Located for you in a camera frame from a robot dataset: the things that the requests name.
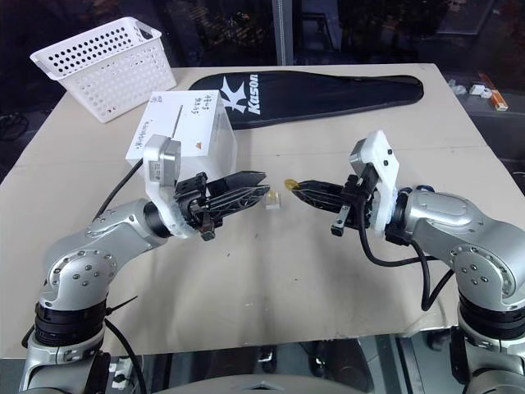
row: white cardboard box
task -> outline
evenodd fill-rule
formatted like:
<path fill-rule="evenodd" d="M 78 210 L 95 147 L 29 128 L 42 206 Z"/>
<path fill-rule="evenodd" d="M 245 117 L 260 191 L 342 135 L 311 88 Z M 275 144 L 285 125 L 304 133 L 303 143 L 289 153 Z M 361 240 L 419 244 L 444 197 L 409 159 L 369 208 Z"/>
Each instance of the white cardboard box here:
<path fill-rule="evenodd" d="M 198 172 L 213 181 L 235 171 L 237 141 L 218 90 L 153 92 L 126 154 L 131 165 L 154 134 L 180 141 L 181 181 Z"/>

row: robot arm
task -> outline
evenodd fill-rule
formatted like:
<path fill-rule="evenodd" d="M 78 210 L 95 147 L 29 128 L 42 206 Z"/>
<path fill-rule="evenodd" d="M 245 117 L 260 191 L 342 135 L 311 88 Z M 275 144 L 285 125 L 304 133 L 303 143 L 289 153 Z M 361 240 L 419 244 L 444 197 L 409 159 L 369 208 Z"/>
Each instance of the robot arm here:
<path fill-rule="evenodd" d="M 255 205 L 269 189 L 258 184 L 265 177 L 261 172 L 238 172 L 209 183 L 200 173 L 177 182 L 179 162 L 180 143 L 154 136 L 144 151 L 152 202 L 138 199 L 109 209 L 48 250 L 21 392 L 104 392 L 109 355 L 99 349 L 109 285 L 118 271 L 170 236 L 200 232 L 211 240 L 225 216 Z"/>
<path fill-rule="evenodd" d="M 363 242 L 365 227 L 398 245 L 416 245 L 431 255 L 423 255 L 425 260 L 447 264 L 459 289 L 454 376 L 471 383 L 468 393 L 488 392 L 487 382 L 493 385 L 488 388 L 501 382 L 525 387 L 525 231 L 487 217 L 467 199 L 428 186 L 390 194 L 399 165 L 382 131 L 359 141 L 350 163 L 357 175 L 344 186 L 292 180 L 286 185 L 307 204 L 337 213 L 332 234 L 342 236 L 345 227 L 359 230 L 373 263 L 396 267 L 420 262 L 421 256 L 399 262 L 373 258 Z"/>

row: perforated basket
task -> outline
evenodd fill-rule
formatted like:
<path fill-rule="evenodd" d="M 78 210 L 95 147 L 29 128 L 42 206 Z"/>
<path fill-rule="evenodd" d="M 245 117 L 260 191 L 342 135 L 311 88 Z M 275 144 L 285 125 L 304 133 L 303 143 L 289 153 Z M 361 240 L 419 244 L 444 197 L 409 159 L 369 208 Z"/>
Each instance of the perforated basket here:
<path fill-rule="evenodd" d="M 60 82 L 102 123 L 176 85 L 161 32 L 126 17 L 33 53 L 31 60 Z"/>

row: beige tabletop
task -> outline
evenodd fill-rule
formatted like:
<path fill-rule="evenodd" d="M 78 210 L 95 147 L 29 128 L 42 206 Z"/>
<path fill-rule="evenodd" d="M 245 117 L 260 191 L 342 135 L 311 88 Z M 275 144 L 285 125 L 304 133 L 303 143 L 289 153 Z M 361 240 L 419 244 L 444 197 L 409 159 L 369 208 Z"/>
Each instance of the beige tabletop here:
<path fill-rule="evenodd" d="M 226 71 L 176 69 L 176 89 Z M 429 184 L 472 200 L 489 216 L 525 227 L 523 196 L 479 135 L 436 66 L 302 66 L 346 76 L 408 74 L 423 82 L 420 102 L 348 116 L 236 131 L 238 170 L 267 173 L 281 209 L 258 205 L 225 219 L 217 238 L 170 239 L 129 262 L 112 283 L 109 305 L 139 298 L 110 319 L 140 354 L 405 332 L 457 322 L 450 281 L 423 313 L 419 265 L 369 263 L 355 231 L 332 236 L 334 215 L 285 190 L 283 180 L 343 183 L 348 153 L 371 131 L 385 131 L 400 162 L 398 186 Z M 144 105 L 103 125 L 69 94 L 54 109 L 0 185 L 0 356 L 24 357 L 20 339 L 34 319 L 42 256 L 58 238 L 84 228 L 129 171 L 124 156 Z M 144 197 L 134 176 L 114 204 Z M 384 259 L 409 248 L 371 240 Z M 446 271 L 431 265 L 433 282 Z M 104 348 L 123 353 L 106 335 Z"/>

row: small yellow object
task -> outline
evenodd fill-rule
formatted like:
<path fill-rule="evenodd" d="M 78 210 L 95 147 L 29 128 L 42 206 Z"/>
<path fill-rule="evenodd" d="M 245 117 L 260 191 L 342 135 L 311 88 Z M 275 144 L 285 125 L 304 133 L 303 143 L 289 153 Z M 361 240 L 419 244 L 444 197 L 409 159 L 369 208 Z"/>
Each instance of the small yellow object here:
<path fill-rule="evenodd" d="M 301 187 L 297 181 L 295 181 L 293 179 L 290 179 L 290 178 L 285 180 L 285 186 L 286 186 L 286 189 L 288 189 L 290 191 L 292 191 L 293 189 L 298 189 L 299 187 Z"/>

